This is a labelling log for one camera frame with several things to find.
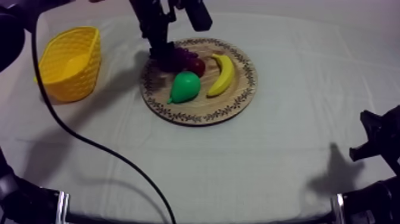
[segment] red apple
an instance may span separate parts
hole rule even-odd
[[[190,58],[186,62],[186,70],[194,72],[197,76],[201,77],[205,71],[205,63],[200,58]]]

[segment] plastic basket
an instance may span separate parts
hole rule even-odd
[[[101,62],[99,30],[76,27],[47,44],[39,68],[49,95],[62,102],[88,96],[95,88]]]

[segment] round wooden tray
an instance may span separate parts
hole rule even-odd
[[[161,118],[180,125],[203,126],[221,123],[239,114],[253,99],[257,88],[257,72],[253,63],[239,48],[230,43],[210,38],[191,38],[175,42],[199,54],[206,69],[200,78],[201,90],[192,101],[167,104],[176,74],[160,71],[154,60],[149,60],[140,80],[140,92],[147,106]],[[220,75],[220,68],[212,53],[226,54],[234,63],[236,73],[229,88],[221,95],[207,98],[207,92]]]

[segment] white tablecloth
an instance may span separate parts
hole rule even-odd
[[[258,72],[258,90],[234,119],[181,127],[147,108],[138,78],[149,45],[133,13],[57,25],[48,21],[41,43],[86,25],[98,27],[102,38],[95,92],[73,104],[54,105],[57,113],[76,132],[141,167],[161,188],[179,223],[322,213],[330,208],[329,196],[393,176],[380,157],[351,162],[348,148],[366,141],[360,112],[383,114],[400,103],[396,39],[286,17],[211,16],[212,29],[196,33],[179,14],[169,37],[219,38],[248,54]],[[21,57],[12,74],[0,77],[0,144],[17,174],[69,192],[72,211],[168,220],[161,200],[135,171],[57,126],[33,81],[29,44]]]

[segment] banana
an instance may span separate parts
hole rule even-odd
[[[232,60],[226,55],[212,54],[211,57],[215,59],[221,67],[220,77],[212,84],[212,87],[207,93],[208,97],[215,97],[222,94],[229,87],[235,75],[235,67],[233,66]]]

